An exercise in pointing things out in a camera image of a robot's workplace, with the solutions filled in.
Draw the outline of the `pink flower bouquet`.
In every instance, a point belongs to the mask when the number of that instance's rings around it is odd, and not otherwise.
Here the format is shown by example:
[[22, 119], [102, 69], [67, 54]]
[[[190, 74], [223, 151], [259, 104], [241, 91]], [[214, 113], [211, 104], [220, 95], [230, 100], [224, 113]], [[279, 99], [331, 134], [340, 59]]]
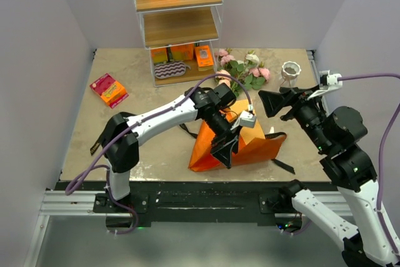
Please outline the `pink flower bouquet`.
[[226, 84], [236, 96], [243, 91], [259, 90], [271, 77], [270, 70], [254, 50], [248, 51], [243, 60], [236, 59], [232, 49], [220, 49], [216, 55], [219, 67], [215, 82]]

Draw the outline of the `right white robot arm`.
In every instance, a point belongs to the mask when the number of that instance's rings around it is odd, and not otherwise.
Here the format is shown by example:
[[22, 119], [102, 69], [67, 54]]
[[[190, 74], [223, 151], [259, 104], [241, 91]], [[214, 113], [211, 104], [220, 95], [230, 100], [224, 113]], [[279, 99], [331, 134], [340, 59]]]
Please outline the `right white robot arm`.
[[269, 118], [289, 108], [281, 120], [296, 120], [323, 156], [320, 164], [346, 200], [355, 223], [318, 201], [298, 180], [280, 188], [269, 207], [276, 213], [304, 214], [335, 242], [348, 266], [398, 265], [399, 236], [384, 210], [371, 158], [357, 144], [368, 133], [361, 114], [348, 106], [326, 114], [316, 87], [258, 95]]

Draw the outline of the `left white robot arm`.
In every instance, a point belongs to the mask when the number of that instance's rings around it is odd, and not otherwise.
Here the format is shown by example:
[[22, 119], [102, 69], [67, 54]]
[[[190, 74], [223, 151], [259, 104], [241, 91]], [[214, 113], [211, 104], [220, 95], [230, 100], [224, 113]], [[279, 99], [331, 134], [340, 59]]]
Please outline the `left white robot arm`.
[[129, 206], [129, 174], [139, 162], [139, 148], [151, 138], [184, 123], [203, 120], [214, 133], [211, 156], [227, 168], [238, 152], [241, 126], [228, 121], [223, 109], [236, 101], [226, 84], [193, 87], [173, 102], [142, 115], [114, 115], [99, 140], [109, 163], [107, 204], [115, 212]]

